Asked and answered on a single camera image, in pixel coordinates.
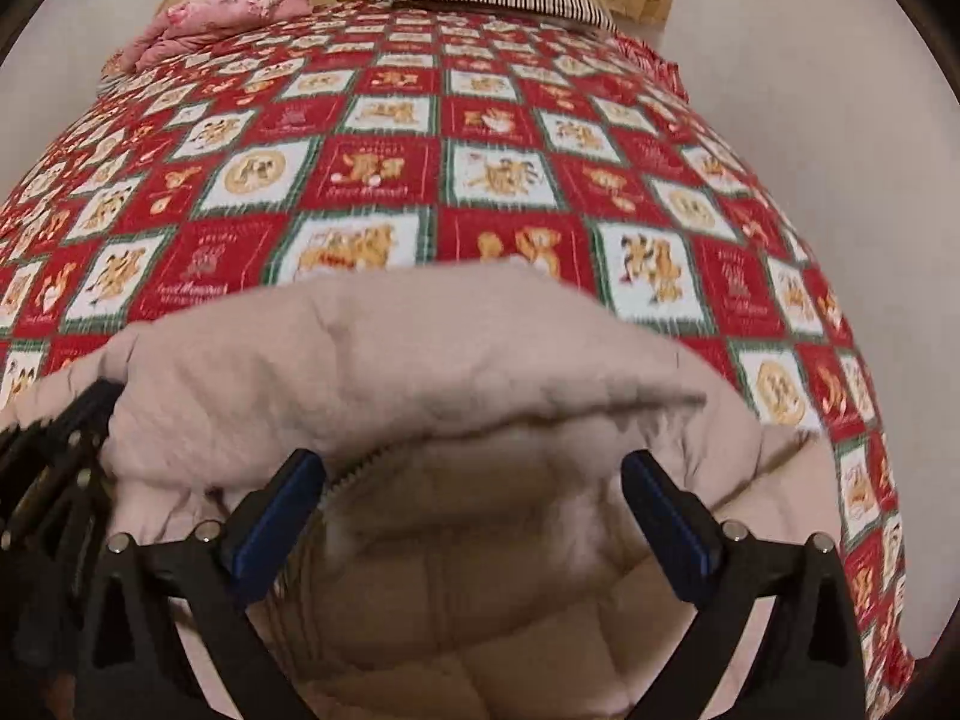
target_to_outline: bed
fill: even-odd
[[[130,322],[259,284],[528,264],[678,338],[762,422],[829,436],[869,706],[886,712],[913,665],[880,410],[760,177],[610,33],[314,1],[133,77],[24,176],[0,218],[0,402]]]

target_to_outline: pink floral fabric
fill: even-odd
[[[143,34],[107,64],[114,73],[140,73],[165,59],[250,29],[301,18],[311,10],[310,0],[186,0],[158,13]]]

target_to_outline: black mount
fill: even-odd
[[[205,522],[183,541],[149,546],[117,533],[98,556],[112,504],[96,456],[121,389],[98,382],[55,422],[0,437],[0,546],[35,562],[14,654],[39,668],[75,661],[78,720],[222,718],[205,701],[176,632],[170,599],[184,599],[245,720],[312,718],[245,608],[266,595],[317,506],[323,463],[296,450],[227,522]],[[646,451],[624,458],[621,481],[675,594],[698,610],[629,720],[697,720],[755,601],[770,596],[776,602],[760,651],[721,716],[864,716],[856,618],[829,536],[784,544],[761,541],[739,522],[721,525]]]

